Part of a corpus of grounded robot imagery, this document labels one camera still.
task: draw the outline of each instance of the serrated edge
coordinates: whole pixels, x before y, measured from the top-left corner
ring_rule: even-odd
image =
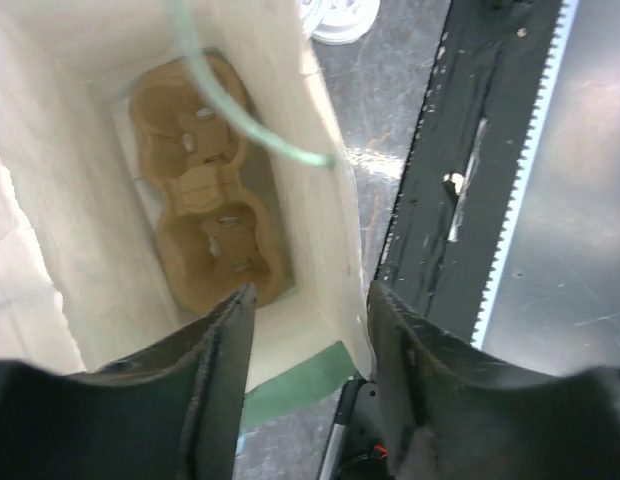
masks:
[[[488,279],[483,289],[481,305],[474,325],[471,344],[478,349],[483,348],[483,342],[488,331],[488,326],[492,317],[492,309],[494,308],[494,303],[499,293],[501,277],[505,269],[508,252],[512,244],[512,238],[516,229],[517,220],[519,219],[519,213],[521,212],[521,206],[523,205],[523,199],[525,197],[528,181],[530,180],[530,174],[532,173],[537,150],[541,143],[543,126],[546,121],[548,110],[550,109],[552,94],[557,83],[561,61],[563,60],[563,55],[568,44],[572,23],[578,6],[579,0],[564,0],[559,9],[557,23],[552,32],[552,40],[539,79],[539,88],[530,116],[530,122],[528,123],[526,138],[521,148],[519,160],[517,161],[517,174],[510,191],[506,214],[501,225],[501,234],[497,242],[497,247],[495,248],[494,258],[490,266],[490,273],[488,274]]]

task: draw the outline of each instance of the cardboard cup holder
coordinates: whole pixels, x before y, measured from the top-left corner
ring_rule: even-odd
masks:
[[[232,67],[207,59],[219,83],[247,109]],[[182,61],[140,79],[130,116],[142,175],[164,198],[156,234],[175,298],[205,313],[251,282],[257,306],[272,302],[283,288],[283,254],[266,205],[241,179],[247,139],[206,105]]]

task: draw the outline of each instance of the gray floor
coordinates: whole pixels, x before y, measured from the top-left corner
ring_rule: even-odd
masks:
[[[366,284],[383,247],[447,10],[447,0],[382,0],[361,40],[315,45],[357,181]],[[249,430],[235,480],[314,480],[336,401],[335,393]]]

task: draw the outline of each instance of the black metal plate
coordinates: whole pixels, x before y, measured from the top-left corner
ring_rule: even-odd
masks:
[[[466,341],[560,5],[453,0],[406,162],[377,279]],[[465,175],[472,153],[463,222],[450,242],[458,200],[443,178]]]

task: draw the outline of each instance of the white paper bag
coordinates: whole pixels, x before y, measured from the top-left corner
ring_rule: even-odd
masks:
[[[181,56],[169,4],[0,0],[0,357],[92,370],[191,320],[126,167],[134,83]],[[268,128],[339,159],[272,158],[294,287],[257,310],[248,389],[337,341],[368,374],[356,190],[297,1],[193,0],[192,12]]]

